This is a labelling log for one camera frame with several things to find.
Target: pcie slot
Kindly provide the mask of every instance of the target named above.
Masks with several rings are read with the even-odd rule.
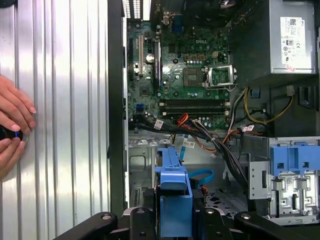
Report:
[[[134,70],[134,40],[133,38],[129,38],[129,48],[128,48],[128,72],[129,72],[129,80],[133,81],[135,77]]]
[[[145,37],[139,35],[138,37],[138,46],[139,46],[139,73],[144,74],[144,41]]]

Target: dell logo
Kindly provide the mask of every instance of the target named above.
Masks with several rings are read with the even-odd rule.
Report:
[[[196,44],[206,44],[207,40],[195,40]]]

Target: barcode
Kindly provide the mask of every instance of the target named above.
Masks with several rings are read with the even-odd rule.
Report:
[[[255,125],[248,126],[247,131],[252,131],[254,129],[254,127],[255,127]]]
[[[191,141],[184,141],[182,146],[186,147],[186,148],[195,148],[195,143],[191,142]]]
[[[290,25],[297,25],[296,19],[290,19]]]
[[[164,121],[161,121],[161,120],[159,120],[159,119],[157,119],[156,121],[155,121],[155,124],[154,124],[154,129],[157,129],[157,130],[161,130],[161,128],[162,128],[162,124],[164,124]]]

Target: finger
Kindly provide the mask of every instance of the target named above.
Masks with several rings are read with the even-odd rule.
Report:
[[[18,126],[20,126],[24,134],[29,134],[29,125],[26,122],[24,116],[21,114],[18,108],[16,108],[11,102],[0,96],[0,110],[7,114]]]
[[[9,88],[9,91],[13,95],[15,95],[26,106],[26,108],[29,110],[30,113],[35,114],[37,112],[30,98],[28,98],[23,92],[19,91],[12,85],[10,85],[8,88]]]
[[[20,127],[11,119],[9,119],[2,111],[0,111],[0,125],[13,132],[20,131]]]
[[[0,153],[0,169],[3,169],[6,167],[8,161],[12,158],[15,151],[17,150],[19,143],[20,143],[20,138],[15,137],[12,140],[12,143],[2,153]]]
[[[6,148],[12,143],[12,140],[9,138],[3,139],[0,141],[0,153],[2,153]]]
[[[5,95],[2,96],[20,111],[30,128],[34,128],[36,126],[34,117],[19,98],[13,95],[10,91],[6,92]]]
[[[0,170],[0,181],[9,173],[25,151],[26,143],[21,141],[4,169]]]

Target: hand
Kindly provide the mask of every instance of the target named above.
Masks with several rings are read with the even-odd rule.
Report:
[[[32,101],[5,76],[0,75],[0,123],[5,128],[29,134],[36,126]]]
[[[24,153],[26,143],[20,138],[3,139],[0,141],[0,181],[14,167],[21,155]]]

